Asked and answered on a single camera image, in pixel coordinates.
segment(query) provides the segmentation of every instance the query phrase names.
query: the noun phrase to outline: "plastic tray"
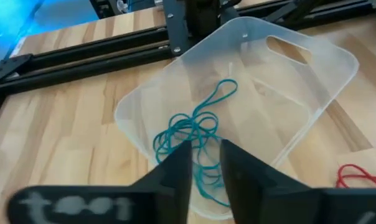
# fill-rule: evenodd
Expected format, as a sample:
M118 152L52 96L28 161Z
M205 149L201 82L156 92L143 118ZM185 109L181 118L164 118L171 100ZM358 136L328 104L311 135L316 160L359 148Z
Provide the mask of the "plastic tray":
M297 48L284 47L272 38ZM287 55L301 55L304 62ZM350 52L329 42L261 19L240 17L126 95L117 106L115 120L156 164L152 142L155 135L167 129L171 116L191 114L220 80L232 78L238 83L237 92L206 109L219 117L217 135L276 167L358 67ZM229 88L223 86L219 94ZM217 157L217 147L212 150ZM229 208L203 198L194 181L192 184L191 209L216 220L232 217ZM225 189L212 193L227 200Z

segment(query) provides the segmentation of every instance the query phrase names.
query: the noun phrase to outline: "butcher block countertop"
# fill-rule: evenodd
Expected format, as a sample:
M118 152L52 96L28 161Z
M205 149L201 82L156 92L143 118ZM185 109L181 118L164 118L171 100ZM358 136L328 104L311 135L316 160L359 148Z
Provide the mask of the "butcher block countertop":
M256 2L244 1L242 6ZM27 37L17 54L42 53L164 25L145 9ZM353 163L376 175L376 17L300 32L352 52L356 77L292 150L280 171L311 187L332 187L339 166ZM0 112L0 223L7 198L28 185L129 185L153 168L118 129L117 102L170 60L9 96ZM353 180L354 187L372 184ZM189 223L211 221L194 212Z

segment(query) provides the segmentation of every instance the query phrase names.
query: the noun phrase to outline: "black bracket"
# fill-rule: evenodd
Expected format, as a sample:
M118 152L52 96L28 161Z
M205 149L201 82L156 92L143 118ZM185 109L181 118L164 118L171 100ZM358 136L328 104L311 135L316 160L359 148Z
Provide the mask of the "black bracket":
M235 223L376 224L376 189L312 189L228 140L220 163Z
M0 61L0 81L13 75L33 58L32 54L3 59Z
M99 19L119 14L115 13L115 8L113 7L116 4L116 0L90 0L90 2Z
M35 186L7 205L11 224L185 224L192 182L192 147L183 142L133 185Z
M173 55L180 56L227 21L239 17L232 7L240 0L163 0Z

